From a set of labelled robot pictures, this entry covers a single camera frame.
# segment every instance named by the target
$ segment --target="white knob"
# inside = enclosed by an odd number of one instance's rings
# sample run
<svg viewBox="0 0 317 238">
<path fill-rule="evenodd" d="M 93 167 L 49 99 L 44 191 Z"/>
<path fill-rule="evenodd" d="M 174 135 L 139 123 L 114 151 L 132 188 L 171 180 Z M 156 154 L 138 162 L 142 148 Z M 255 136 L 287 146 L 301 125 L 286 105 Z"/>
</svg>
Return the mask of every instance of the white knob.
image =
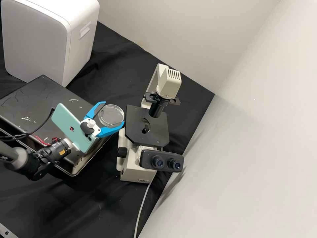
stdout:
<svg viewBox="0 0 317 238">
<path fill-rule="evenodd" d="M 89 128 L 93 128 L 95 125 L 96 125 L 96 122 L 94 120 L 92 120 L 92 119 L 88 120 L 87 126 Z"/>
</svg>

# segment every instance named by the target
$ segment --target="white cable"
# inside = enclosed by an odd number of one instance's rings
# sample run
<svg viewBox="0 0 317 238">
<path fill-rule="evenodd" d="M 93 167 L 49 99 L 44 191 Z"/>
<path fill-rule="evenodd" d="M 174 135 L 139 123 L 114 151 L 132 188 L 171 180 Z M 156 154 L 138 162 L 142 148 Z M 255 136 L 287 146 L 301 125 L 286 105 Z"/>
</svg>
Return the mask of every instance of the white cable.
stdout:
<svg viewBox="0 0 317 238">
<path fill-rule="evenodd" d="M 136 234 L 137 234 L 137 232 L 138 232 L 138 226 L 139 226 L 139 219 L 140 219 L 141 211 L 142 211 L 143 204 L 144 204 L 144 201 L 145 201 L 145 197 L 146 197 L 146 195 L 148 194 L 149 188 L 150 188 L 150 186 L 151 186 L 151 183 L 152 183 L 152 181 L 153 181 L 155 175 L 153 176 L 153 178 L 152 178 L 151 182 L 149 183 L 148 187 L 146 188 L 146 191 L 145 191 L 145 194 L 144 194 L 142 203 L 141 203 L 141 207 L 140 207 L 140 210 L 139 210 L 138 218 L 137 218 L 137 220 L 136 220 L 133 238 L 136 238 Z"/>
</svg>

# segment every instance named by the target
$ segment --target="white wall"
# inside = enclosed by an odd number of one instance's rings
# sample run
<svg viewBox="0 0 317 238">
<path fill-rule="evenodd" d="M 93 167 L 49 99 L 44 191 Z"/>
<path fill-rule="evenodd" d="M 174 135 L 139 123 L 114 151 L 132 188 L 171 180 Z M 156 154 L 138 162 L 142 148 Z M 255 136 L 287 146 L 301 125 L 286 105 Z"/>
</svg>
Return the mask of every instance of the white wall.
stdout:
<svg viewBox="0 0 317 238">
<path fill-rule="evenodd" d="M 218 93 L 279 0 L 99 0 L 99 21 Z"/>
<path fill-rule="evenodd" d="M 317 237 L 316 12 L 316 0 L 274 9 L 141 238 Z"/>
</svg>

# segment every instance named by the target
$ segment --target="white box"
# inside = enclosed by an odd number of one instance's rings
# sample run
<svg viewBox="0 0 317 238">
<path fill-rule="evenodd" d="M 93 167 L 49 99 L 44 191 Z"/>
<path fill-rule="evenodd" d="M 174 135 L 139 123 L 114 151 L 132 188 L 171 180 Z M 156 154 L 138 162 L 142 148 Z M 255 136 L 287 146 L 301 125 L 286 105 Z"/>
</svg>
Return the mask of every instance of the white box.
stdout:
<svg viewBox="0 0 317 238">
<path fill-rule="evenodd" d="M 6 70 L 66 87 L 90 59 L 98 14 L 97 0 L 2 0 Z"/>
</svg>

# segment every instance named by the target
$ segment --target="teal smartphone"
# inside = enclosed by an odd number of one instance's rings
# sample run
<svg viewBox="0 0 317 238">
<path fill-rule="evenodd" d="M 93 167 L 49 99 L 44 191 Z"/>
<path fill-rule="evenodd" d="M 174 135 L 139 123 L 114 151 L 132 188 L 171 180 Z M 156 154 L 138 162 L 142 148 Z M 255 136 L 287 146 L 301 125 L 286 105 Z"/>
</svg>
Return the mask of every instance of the teal smartphone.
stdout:
<svg viewBox="0 0 317 238">
<path fill-rule="evenodd" d="M 80 121 L 62 103 L 56 106 L 52 121 L 84 153 L 95 141 L 95 136 L 85 136 L 80 128 Z"/>
</svg>

